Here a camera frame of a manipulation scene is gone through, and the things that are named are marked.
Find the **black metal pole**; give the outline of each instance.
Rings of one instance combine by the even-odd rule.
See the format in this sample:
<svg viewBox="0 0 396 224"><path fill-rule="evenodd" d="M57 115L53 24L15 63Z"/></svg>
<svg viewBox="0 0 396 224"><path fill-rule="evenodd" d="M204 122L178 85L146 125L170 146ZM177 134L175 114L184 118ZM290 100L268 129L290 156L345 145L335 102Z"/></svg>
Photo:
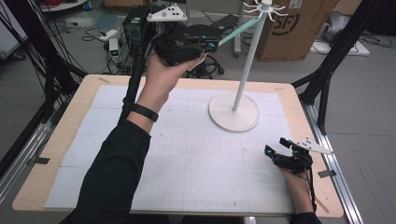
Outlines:
<svg viewBox="0 0 396 224"><path fill-rule="evenodd" d="M146 50L149 47L150 40L156 35L155 26L151 22L146 22L142 28L140 41L132 41L127 38L130 55L134 58L132 74L129 78L128 90L123 98L123 107L120 114L119 123L128 117L131 112L131 106L136 100L137 91L139 90L140 80L146 70Z"/></svg>
<svg viewBox="0 0 396 224"><path fill-rule="evenodd" d="M75 92L78 88L76 81L70 75L70 66L65 66L60 60L59 53L52 44L40 19L27 0L4 0L9 11L14 15L23 31L33 43L40 56L53 67L48 76L54 76L65 93Z"/></svg>
<svg viewBox="0 0 396 224"><path fill-rule="evenodd" d="M318 125L323 134L326 134L324 126L332 75L385 1L363 0L320 67L313 74L291 83L294 88L297 88L309 82L304 92L299 95L300 100L308 105L312 105L321 92Z"/></svg>
<svg viewBox="0 0 396 224"><path fill-rule="evenodd" d="M12 147L8 150L7 154L0 161L0 179L7 172L8 168L12 164L12 162L14 162L15 159L18 157L21 150L25 146L26 142L32 136L35 128L37 128L38 124L40 124L40 121L43 119L44 114L45 114L45 103L42 106L40 106L40 108L37 110L37 112L35 113L33 118L29 121L27 126L23 129L20 136L14 142Z"/></svg>

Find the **power strip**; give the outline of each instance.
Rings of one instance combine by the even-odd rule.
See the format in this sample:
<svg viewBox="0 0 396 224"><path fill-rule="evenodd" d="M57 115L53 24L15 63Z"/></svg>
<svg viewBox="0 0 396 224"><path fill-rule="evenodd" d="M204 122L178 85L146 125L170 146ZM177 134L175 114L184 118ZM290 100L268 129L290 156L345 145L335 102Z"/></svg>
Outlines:
<svg viewBox="0 0 396 224"><path fill-rule="evenodd" d="M113 36L116 33L117 33L116 30L110 30L109 32L106 33L106 35L102 35L101 37L99 37L99 39L106 41L106 40L111 38L111 36Z"/></svg>

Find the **light blue strap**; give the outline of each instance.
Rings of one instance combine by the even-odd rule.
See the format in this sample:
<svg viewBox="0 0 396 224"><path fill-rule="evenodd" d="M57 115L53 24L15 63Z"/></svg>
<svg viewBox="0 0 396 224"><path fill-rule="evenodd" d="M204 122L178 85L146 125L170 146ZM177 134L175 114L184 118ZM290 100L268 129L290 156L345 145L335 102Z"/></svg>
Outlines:
<svg viewBox="0 0 396 224"><path fill-rule="evenodd" d="M236 35L239 35L242 32L246 31L246 29L248 29L250 26L256 24L256 22L258 22L259 19L260 19L260 17L255 17L255 18L251 19L250 21L248 21L247 23L245 23L242 26L240 26L238 29L236 29L235 31L233 31L232 33L230 33L229 35L227 35L226 37L221 39L220 42L219 42L219 46L221 46L225 42L229 41L230 39L232 39Z"/></svg>

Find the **wrist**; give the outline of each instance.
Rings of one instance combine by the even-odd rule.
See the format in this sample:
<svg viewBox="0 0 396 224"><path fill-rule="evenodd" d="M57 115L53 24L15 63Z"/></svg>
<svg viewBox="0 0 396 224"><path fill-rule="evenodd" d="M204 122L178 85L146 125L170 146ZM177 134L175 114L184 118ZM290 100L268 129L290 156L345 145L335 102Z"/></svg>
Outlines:
<svg viewBox="0 0 396 224"><path fill-rule="evenodd" d="M158 113L148 109L145 106L139 105L139 104L134 104L131 107L131 111L135 112L143 117L146 117L148 119L150 119L151 121L155 122L158 119Z"/></svg>
<svg viewBox="0 0 396 224"><path fill-rule="evenodd" d="M290 193L291 202L294 206L294 213L310 213L314 212L312 207L310 190L306 188L299 188L299 185L288 182L288 189Z"/></svg>
<svg viewBox="0 0 396 224"><path fill-rule="evenodd" d="M136 103L158 114L167 99L168 95L157 95L154 91L145 91L143 89Z"/></svg>

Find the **black wristband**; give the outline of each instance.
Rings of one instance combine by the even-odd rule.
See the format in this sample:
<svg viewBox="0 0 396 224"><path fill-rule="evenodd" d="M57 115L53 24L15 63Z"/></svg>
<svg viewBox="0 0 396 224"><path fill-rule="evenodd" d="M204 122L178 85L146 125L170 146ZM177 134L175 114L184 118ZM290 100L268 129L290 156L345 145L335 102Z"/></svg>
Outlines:
<svg viewBox="0 0 396 224"><path fill-rule="evenodd" d="M131 111L134 111L140 115L143 115L146 118L151 119L154 122L157 121L157 119L158 119L157 113L155 113L154 111L152 111L142 105L134 104L131 108Z"/></svg>

